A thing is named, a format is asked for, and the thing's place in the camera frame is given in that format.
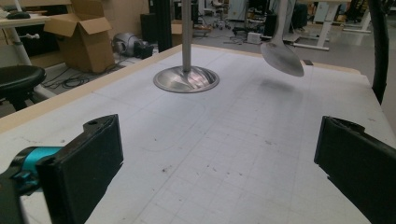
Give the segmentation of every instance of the black cable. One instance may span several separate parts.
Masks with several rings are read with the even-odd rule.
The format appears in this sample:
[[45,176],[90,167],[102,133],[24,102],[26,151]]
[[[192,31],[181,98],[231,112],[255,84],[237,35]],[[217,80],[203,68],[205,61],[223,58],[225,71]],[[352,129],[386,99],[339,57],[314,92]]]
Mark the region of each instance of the black cable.
[[122,60],[122,61],[119,61],[118,63],[116,63],[116,64],[114,64],[114,65],[110,65],[110,66],[105,70],[105,72],[104,72],[103,74],[100,74],[100,75],[104,75],[104,74],[108,75],[108,74],[110,74],[111,72],[115,72],[115,71],[120,70],[121,68],[125,67],[124,65],[121,65],[121,63],[123,63],[123,62],[125,62],[125,61],[126,61],[126,59],[124,59],[124,60]]
[[124,60],[123,62],[127,62],[127,63],[134,63],[132,61],[128,61],[128,60]]
[[77,72],[75,74],[73,74],[71,77],[66,78],[66,79],[61,79],[61,80],[57,80],[56,82],[48,85],[48,86],[44,86],[46,88],[50,88],[50,89],[57,89],[58,87],[60,87],[62,85],[62,87],[64,89],[73,89],[75,87],[84,85],[94,79],[97,79],[101,76],[104,75],[108,75],[110,72],[113,71],[117,71],[114,70],[115,68],[117,68],[118,66],[120,66],[120,63],[116,63],[116,64],[112,64],[110,66],[108,66],[105,71],[103,71],[102,73],[81,73],[81,72]]
[[135,35],[131,35],[131,36],[129,36],[129,38],[128,38],[128,41],[126,42],[126,47],[125,47],[125,51],[129,48],[129,41],[131,40],[131,38],[132,37],[134,37]]
[[48,81],[46,81],[46,82],[43,82],[43,83],[41,83],[41,84],[42,84],[44,87],[46,87],[46,84],[47,84],[47,83],[49,83],[49,82],[55,80],[56,78],[60,77],[62,74],[64,74],[65,72],[67,72],[67,70],[69,70],[69,67],[66,68],[66,70],[62,71],[62,73],[59,74],[58,76],[56,76],[55,78],[53,78],[53,79],[51,79],[51,80],[48,80]]
[[68,78],[64,78],[64,79],[60,79],[60,80],[56,80],[48,85],[43,85],[45,88],[49,88],[49,89],[57,89],[59,86],[61,86],[63,84],[64,81],[66,81],[69,78],[73,78],[76,75],[81,75],[81,72],[75,73],[72,76],[68,77]]
[[4,29],[1,29],[1,30],[3,31],[4,39],[6,40],[7,45],[9,45],[6,32],[4,31]]
[[380,1],[369,0],[369,9],[373,25],[375,42],[375,74],[373,92],[380,104],[387,87],[387,75],[389,66],[389,35],[386,12]]

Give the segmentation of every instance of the white workbench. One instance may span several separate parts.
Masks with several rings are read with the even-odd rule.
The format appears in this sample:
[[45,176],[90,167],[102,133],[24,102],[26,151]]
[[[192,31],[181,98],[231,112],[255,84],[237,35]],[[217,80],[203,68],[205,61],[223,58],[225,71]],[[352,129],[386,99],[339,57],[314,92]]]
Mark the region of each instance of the white workbench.
[[[152,79],[181,65],[180,49],[0,119],[0,173],[26,147],[64,146],[119,114],[124,164],[87,223],[369,223],[314,164],[325,115],[396,146],[366,76],[315,64],[291,77],[260,55],[194,46],[219,85],[162,91]],[[32,224],[50,222],[42,193],[23,202]]]
[[365,33],[365,34],[370,34],[371,31],[367,30],[369,28],[369,24],[371,21],[371,15],[370,15],[370,10],[367,8],[364,11],[364,15],[361,18],[361,24],[355,25],[355,24],[345,24],[345,27],[360,27],[360,29],[355,29],[355,28],[344,28],[343,31],[349,31],[349,32],[358,32],[358,33]]
[[308,48],[308,49],[329,50],[329,48],[324,47],[324,42],[326,41],[327,34],[330,32],[330,29],[332,28],[332,22],[334,21],[334,17],[337,12],[338,6],[341,3],[347,3],[350,1],[351,0],[319,0],[319,1],[317,1],[317,2],[326,2],[329,5],[329,9],[326,12],[326,17],[323,22],[323,26],[321,28],[317,44],[316,45],[306,45],[306,44],[293,43],[293,46],[301,47],[301,48]]
[[[32,18],[23,19],[23,20],[0,19],[0,29],[6,29],[6,28],[9,29],[11,32],[12,41],[14,43],[14,45],[12,46],[7,45],[0,48],[2,54],[2,56],[0,56],[0,59],[3,61],[0,64],[2,66],[11,66],[11,65],[20,64],[21,62],[26,65],[32,65],[15,27],[44,24],[45,21],[49,21],[49,20],[50,17],[47,16],[33,16],[33,15]],[[44,87],[42,87],[41,85],[37,85],[35,87],[35,92],[38,93],[43,98],[50,98],[55,95],[51,91],[44,89]]]

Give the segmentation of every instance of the metal pole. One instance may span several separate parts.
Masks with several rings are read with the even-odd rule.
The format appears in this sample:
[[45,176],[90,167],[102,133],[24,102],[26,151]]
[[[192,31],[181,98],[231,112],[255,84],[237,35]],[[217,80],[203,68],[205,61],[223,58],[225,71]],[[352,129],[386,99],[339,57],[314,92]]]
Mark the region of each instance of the metal pole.
[[17,10],[18,10],[18,11],[22,11],[20,2],[19,2],[18,0],[14,0],[14,3],[15,3],[15,7],[17,8]]
[[181,19],[183,29],[182,55],[183,72],[191,71],[191,0],[183,0],[181,4]]
[[[15,27],[11,27],[11,28],[9,28],[9,30],[11,31],[15,50],[17,51],[21,62],[25,65],[32,65],[32,62],[29,59],[26,49],[23,46],[23,43],[21,42],[20,37],[18,36],[17,30],[15,29]],[[35,93],[37,93],[43,99],[49,99],[53,96],[56,96],[55,93],[45,89],[41,85],[35,86]]]

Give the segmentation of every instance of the floor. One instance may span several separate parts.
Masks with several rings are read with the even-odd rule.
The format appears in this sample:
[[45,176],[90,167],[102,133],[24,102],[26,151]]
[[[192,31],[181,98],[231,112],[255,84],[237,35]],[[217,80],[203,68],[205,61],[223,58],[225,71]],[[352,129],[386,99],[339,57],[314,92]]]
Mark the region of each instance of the floor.
[[[212,23],[212,17],[204,17],[207,23]],[[231,22],[231,27],[241,27],[243,23]],[[396,58],[396,16],[388,17],[389,28],[389,71],[388,71],[388,86],[385,91],[382,108],[389,120],[392,130],[396,132],[396,64],[392,63]],[[316,35],[320,31],[320,25],[308,24],[305,27],[307,33],[304,35]],[[363,75],[366,75],[371,83],[373,83],[375,72],[375,55],[374,55],[374,38],[373,34],[360,34],[343,32],[342,27],[334,26],[329,33],[330,42],[325,46],[330,48],[330,51],[322,51],[316,49],[303,49],[290,47],[301,59],[310,60],[316,63],[326,63],[337,66],[344,66],[357,69]],[[213,29],[212,32],[204,35],[203,33],[195,33],[193,44],[206,45],[225,49],[236,49],[242,51],[260,53],[260,45],[249,44],[246,42],[246,37],[243,34],[235,36],[229,29]],[[302,39],[298,43],[316,44],[316,40]],[[118,67],[113,71],[120,69],[123,66],[136,63],[139,59],[129,58],[123,59],[115,54]],[[64,64],[59,64],[47,69],[48,78],[45,81],[48,88],[59,94],[69,90],[73,86],[83,84],[86,81],[98,78],[102,75],[81,74],[79,71],[67,69]],[[3,102],[0,106],[0,117],[12,113],[13,109],[7,102]]]

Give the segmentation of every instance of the black pole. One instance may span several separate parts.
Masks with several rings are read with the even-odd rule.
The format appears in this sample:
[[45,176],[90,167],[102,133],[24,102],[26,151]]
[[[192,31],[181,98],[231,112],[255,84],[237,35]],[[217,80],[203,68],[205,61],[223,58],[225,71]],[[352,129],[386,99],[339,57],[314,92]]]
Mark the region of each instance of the black pole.
[[172,48],[171,8],[169,0],[154,0],[158,30],[158,51]]
[[389,36],[387,19],[382,2],[369,0],[370,15],[373,24],[375,42],[375,75],[373,91],[376,99],[382,104],[385,88],[387,87],[387,74],[389,65]]

